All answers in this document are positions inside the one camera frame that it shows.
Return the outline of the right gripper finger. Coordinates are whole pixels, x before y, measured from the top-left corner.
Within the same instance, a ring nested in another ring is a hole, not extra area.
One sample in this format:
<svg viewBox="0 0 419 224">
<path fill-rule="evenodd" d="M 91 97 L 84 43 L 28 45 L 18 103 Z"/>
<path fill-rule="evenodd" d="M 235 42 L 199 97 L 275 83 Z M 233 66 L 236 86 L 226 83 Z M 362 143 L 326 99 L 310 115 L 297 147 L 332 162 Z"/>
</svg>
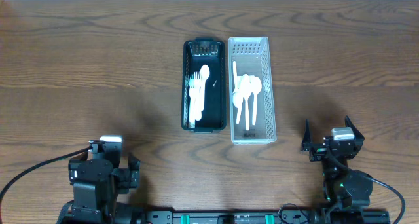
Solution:
<svg viewBox="0 0 419 224">
<path fill-rule="evenodd" d="M 354 124 L 352 123 L 352 121 L 350 120 L 349 116 L 345 116 L 345 125 L 346 127 L 349 127 L 352 129 L 352 132 L 354 133 L 354 138 L 356 140 L 365 140 L 365 137 L 363 136 L 363 134 L 354 126 Z"/>
<path fill-rule="evenodd" d="M 306 145 L 312 142 L 312 137 L 311 137 L 311 133 L 310 133 L 310 123 L 309 120 L 306 119 L 305 120 L 305 129 L 304 129 L 304 135 L 302 138 L 302 144 Z"/>
</svg>

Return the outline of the white plastic spoon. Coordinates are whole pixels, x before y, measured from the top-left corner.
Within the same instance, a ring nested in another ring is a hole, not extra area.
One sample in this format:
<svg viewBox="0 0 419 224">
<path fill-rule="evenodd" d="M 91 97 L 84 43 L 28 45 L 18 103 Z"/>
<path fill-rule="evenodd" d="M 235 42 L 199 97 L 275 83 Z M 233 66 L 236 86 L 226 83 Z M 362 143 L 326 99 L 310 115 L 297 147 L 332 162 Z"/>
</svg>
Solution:
<svg viewBox="0 0 419 224">
<path fill-rule="evenodd" d="M 250 82 L 253 93 L 252 125 L 255 126 L 257 121 L 257 96 L 262 89 L 262 83 L 260 78 L 254 75 L 250 76 Z"/>
<path fill-rule="evenodd" d="M 247 79 L 248 77 L 249 77 L 248 74 L 244 74 L 244 75 L 238 77 L 238 88 L 239 88 L 239 90 L 240 90 L 240 84 L 242 83 L 242 80 L 243 79 Z M 241 112 L 242 112 L 242 107 L 239 108 L 239 109 L 237 108 L 236 124 L 239 124 L 240 123 Z"/>
<path fill-rule="evenodd" d="M 205 89 L 206 81 L 210 77 L 210 68 L 208 65 L 203 65 L 200 69 L 201 87 L 200 87 L 200 110 L 203 111 L 205 107 Z"/>
<path fill-rule="evenodd" d="M 248 99 L 251 95 L 251 83 L 250 83 L 250 77 L 248 74 L 244 74 L 240 81 L 240 92 L 241 95 L 245 101 L 245 124 L 246 124 L 246 130 L 249 130 L 249 104 Z"/>
<path fill-rule="evenodd" d="M 242 107 L 242 101 L 243 98 L 240 95 L 240 90 L 238 88 L 238 74 L 237 74 L 237 67 L 236 67 L 236 61 L 232 62 L 232 71 L 233 71 L 233 80 L 234 80 L 234 90 L 233 90 L 233 105 L 236 108 L 241 108 Z"/>
</svg>

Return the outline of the clear perforated plastic basket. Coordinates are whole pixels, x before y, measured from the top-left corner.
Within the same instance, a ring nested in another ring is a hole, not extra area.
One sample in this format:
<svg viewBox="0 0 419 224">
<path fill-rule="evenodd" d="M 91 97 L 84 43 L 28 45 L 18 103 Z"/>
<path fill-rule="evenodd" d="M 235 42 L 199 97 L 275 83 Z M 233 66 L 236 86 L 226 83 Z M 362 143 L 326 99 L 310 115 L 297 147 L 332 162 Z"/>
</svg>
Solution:
<svg viewBox="0 0 419 224">
<path fill-rule="evenodd" d="M 249 130 L 245 124 L 245 101 L 243 99 L 240 123 L 236 124 L 237 108 L 233 105 L 234 80 L 232 62 L 236 61 L 238 77 L 248 74 L 257 76 L 262 89 L 257 96 L 257 121 L 252 125 L 253 93 L 248 99 Z M 230 80 L 230 132 L 234 145 L 265 145 L 275 142 L 276 119 L 270 47 L 268 37 L 231 37 L 228 39 L 228 76 Z"/>
</svg>

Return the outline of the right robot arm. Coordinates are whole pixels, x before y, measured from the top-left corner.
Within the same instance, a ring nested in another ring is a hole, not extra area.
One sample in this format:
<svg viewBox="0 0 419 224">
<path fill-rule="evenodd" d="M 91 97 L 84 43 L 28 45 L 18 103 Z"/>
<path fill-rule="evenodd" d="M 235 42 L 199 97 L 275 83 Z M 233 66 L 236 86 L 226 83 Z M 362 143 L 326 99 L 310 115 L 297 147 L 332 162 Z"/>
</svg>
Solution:
<svg viewBox="0 0 419 224">
<path fill-rule="evenodd" d="M 370 204 L 373 183 L 363 172 L 349 169 L 348 160 L 361 150 L 365 137 L 345 117 L 345 126 L 334 128 L 321 143 L 314 143 L 309 122 L 305 130 L 301 150 L 309 152 L 312 162 L 321 162 L 323 191 L 328 204 L 320 208 L 315 223 L 364 223 L 363 208 Z"/>
</svg>

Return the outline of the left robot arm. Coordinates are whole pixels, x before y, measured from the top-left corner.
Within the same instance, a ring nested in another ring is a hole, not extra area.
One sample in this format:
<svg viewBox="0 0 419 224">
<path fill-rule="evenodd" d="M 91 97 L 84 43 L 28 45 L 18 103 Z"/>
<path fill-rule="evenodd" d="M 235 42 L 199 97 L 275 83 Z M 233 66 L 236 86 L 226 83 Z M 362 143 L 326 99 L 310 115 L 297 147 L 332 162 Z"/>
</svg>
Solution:
<svg viewBox="0 0 419 224">
<path fill-rule="evenodd" d="M 117 202 L 139 186 L 140 160 L 128 157 L 120 168 L 122 137 L 104 135 L 90 141 L 87 152 L 70 159 L 69 182 L 73 200 L 63 205 L 58 223 L 145 223 L 141 208 Z"/>
</svg>

